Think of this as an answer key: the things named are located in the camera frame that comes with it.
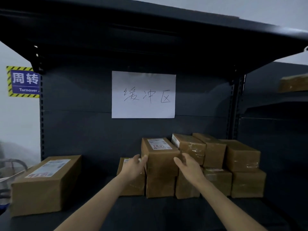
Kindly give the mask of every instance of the cardboard box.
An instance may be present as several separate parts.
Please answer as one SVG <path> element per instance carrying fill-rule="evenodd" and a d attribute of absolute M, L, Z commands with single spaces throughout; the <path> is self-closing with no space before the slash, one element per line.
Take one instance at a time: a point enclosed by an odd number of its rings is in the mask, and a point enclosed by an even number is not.
<path fill-rule="evenodd" d="M 190 136 L 172 134 L 172 143 L 179 148 L 180 152 L 186 152 L 194 158 L 199 165 L 203 165 L 206 144 L 201 140 Z"/>
<path fill-rule="evenodd" d="M 118 167 L 117 175 L 120 174 L 120 172 L 122 171 L 123 165 L 129 159 L 130 158 L 123 158 L 123 157 L 120 158 L 120 164 Z M 127 185 L 124 188 L 120 196 L 144 195 L 144 185 L 145 185 L 145 172 L 143 170 L 141 174 L 135 180 L 131 181 L 129 185 Z"/>
<path fill-rule="evenodd" d="M 52 156 L 33 166 L 11 185 L 11 216 L 60 211 L 80 171 L 81 155 Z"/>
<path fill-rule="evenodd" d="M 226 169 L 205 168 L 204 176 L 225 196 L 231 195 L 232 173 Z"/>
<path fill-rule="evenodd" d="M 147 177 L 147 198 L 174 195 L 175 177 Z"/>
<path fill-rule="evenodd" d="M 206 143 L 203 167 L 222 168 L 226 144 L 207 134 L 193 133 L 192 135 L 201 140 L 203 143 Z"/>
<path fill-rule="evenodd" d="M 176 180 L 175 196 L 178 199 L 200 197 L 200 192 L 187 181 L 181 171 L 179 171 L 179 176 Z"/>
<path fill-rule="evenodd" d="M 264 193 L 266 173 L 258 169 L 256 172 L 234 172 L 232 182 L 232 198 L 261 198 Z"/>
<path fill-rule="evenodd" d="M 237 140 L 221 140 L 227 144 L 225 163 L 232 172 L 252 172 L 259 168 L 261 152 Z"/>
<path fill-rule="evenodd" d="M 287 76 L 280 79 L 278 92 L 307 91 L 308 73 Z"/>
<path fill-rule="evenodd" d="M 148 155 L 145 166 L 147 176 L 176 177 L 179 168 L 173 158 L 180 157 L 180 151 L 167 139 L 142 138 L 141 156 Z"/>

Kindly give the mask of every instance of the blue sign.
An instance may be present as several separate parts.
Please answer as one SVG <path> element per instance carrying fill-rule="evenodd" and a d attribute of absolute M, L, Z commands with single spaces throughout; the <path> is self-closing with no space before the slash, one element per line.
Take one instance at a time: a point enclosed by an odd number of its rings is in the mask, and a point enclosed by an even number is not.
<path fill-rule="evenodd" d="M 17 94 L 39 94 L 40 74 L 30 70 L 11 69 L 12 92 Z"/>

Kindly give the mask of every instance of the hand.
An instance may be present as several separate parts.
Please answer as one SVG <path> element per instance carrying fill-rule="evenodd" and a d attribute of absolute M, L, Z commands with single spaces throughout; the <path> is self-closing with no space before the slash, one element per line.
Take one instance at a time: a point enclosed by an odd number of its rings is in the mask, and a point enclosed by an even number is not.
<path fill-rule="evenodd" d="M 203 175 L 203 172 L 200 168 L 200 165 L 187 153 L 182 153 L 184 156 L 186 163 L 182 163 L 182 161 L 175 157 L 174 162 L 182 171 L 184 177 L 194 186 L 197 186 L 202 183 L 206 178 Z"/>
<path fill-rule="evenodd" d="M 148 161 L 148 156 L 145 155 L 139 162 L 139 155 L 135 155 L 127 163 L 123 165 L 119 175 L 124 176 L 128 181 L 132 181 L 144 170 L 145 163 Z"/>

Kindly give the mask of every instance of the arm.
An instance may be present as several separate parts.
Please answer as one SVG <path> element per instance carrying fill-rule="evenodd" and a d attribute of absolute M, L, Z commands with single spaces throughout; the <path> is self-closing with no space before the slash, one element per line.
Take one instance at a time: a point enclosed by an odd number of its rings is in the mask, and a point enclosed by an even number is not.
<path fill-rule="evenodd" d="M 139 163 L 138 158 L 139 155 L 135 155 L 130 159 L 119 175 L 69 216 L 55 231 L 99 230 L 122 190 L 141 173 L 148 160 L 148 157 L 144 156 Z"/>
<path fill-rule="evenodd" d="M 183 153 L 183 156 L 186 159 L 186 164 L 183 164 L 177 157 L 174 158 L 175 163 L 185 178 L 200 191 L 228 231 L 266 230 L 208 181 L 199 164 L 190 155 Z"/>

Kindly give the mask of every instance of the yellow and black striped border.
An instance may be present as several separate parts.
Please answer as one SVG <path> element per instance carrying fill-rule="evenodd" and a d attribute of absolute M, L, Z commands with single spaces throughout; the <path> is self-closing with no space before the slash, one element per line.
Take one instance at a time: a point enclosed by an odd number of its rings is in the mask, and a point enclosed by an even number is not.
<path fill-rule="evenodd" d="M 17 94 L 13 93 L 12 91 L 12 80 L 11 80 L 11 69 L 14 70 L 28 70 L 28 71 L 33 71 L 32 67 L 23 67 L 23 66 L 7 66 L 6 67 L 6 74 L 7 74 L 7 85 L 8 85 L 8 91 L 9 91 L 9 96 L 11 97 L 27 97 L 27 98 L 39 98 L 39 95 L 32 95 L 32 94 Z"/>

